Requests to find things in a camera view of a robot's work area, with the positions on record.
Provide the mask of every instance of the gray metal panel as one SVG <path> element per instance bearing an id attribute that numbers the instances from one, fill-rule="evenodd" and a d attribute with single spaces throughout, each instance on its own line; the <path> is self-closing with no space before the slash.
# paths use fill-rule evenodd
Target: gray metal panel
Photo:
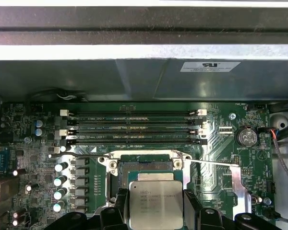
<path id="1" fill-rule="evenodd" d="M 180 72 L 185 61 L 194 60 L 170 61 L 156 91 L 156 99 L 288 99 L 288 61 L 242 60 L 230 72 Z"/>
<path id="2" fill-rule="evenodd" d="M 0 61 L 0 95 L 19 101 L 51 88 L 83 90 L 93 100 L 128 100 L 114 60 Z"/>
<path id="3" fill-rule="evenodd" d="M 185 61 L 241 63 L 180 72 Z M 85 91 L 89 101 L 285 100 L 288 45 L 0 46 L 5 100 L 51 88 Z"/>
<path id="4" fill-rule="evenodd" d="M 288 119 L 288 112 L 286 113 L 280 113 L 286 116 Z M 283 154 L 283 158 L 285 161 L 285 164 L 288 167 L 288 146 L 283 147 L 280 149 L 281 153 Z M 275 194 L 275 207 L 276 212 L 279 212 L 283 218 L 288 218 L 288 176 L 285 173 L 285 170 L 281 166 L 277 156 L 273 158 L 273 178 L 276 183 L 276 194 Z M 276 225 L 283 229 L 288 230 L 288 224 L 277 221 Z"/>

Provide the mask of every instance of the metal bracket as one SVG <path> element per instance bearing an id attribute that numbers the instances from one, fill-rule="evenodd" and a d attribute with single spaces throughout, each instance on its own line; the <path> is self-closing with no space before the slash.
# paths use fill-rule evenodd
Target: metal bracket
<path id="1" fill-rule="evenodd" d="M 97 161 L 106 167 L 107 173 L 118 176 L 117 165 L 122 155 L 168 155 L 173 161 L 173 170 L 182 170 L 183 189 L 191 181 L 191 162 L 186 160 L 192 159 L 192 156 L 175 150 L 118 150 L 104 154 L 107 157 L 98 157 Z"/>

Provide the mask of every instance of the white connector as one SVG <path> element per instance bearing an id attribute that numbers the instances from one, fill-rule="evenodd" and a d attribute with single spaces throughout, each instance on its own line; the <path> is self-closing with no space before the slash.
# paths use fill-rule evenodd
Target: white connector
<path id="1" fill-rule="evenodd" d="M 66 137 L 68 136 L 68 129 L 60 129 L 59 130 L 60 137 Z"/>
<path id="2" fill-rule="evenodd" d="M 60 109 L 60 116 L 69 116 L 68 109 Z"/>

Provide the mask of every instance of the connector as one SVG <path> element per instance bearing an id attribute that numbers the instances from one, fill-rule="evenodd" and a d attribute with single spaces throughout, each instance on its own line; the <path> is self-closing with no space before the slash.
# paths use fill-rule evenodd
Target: connector
<path id="1" fill-rule="evenodd" d="M 281 215 L 272 208 L 264 208 L 262 215 L 268 219 L 279 219 Z"/>
<path id="2" fill-rule="evenodd" d="M 68 136 L 68 129 L 60 129 L 59 135 L 60 137 Z"/>
<path id="3" fill-rule="evenodd" d="M 68 109 L 60 109 L 60 116 L 69 116 Z"/>

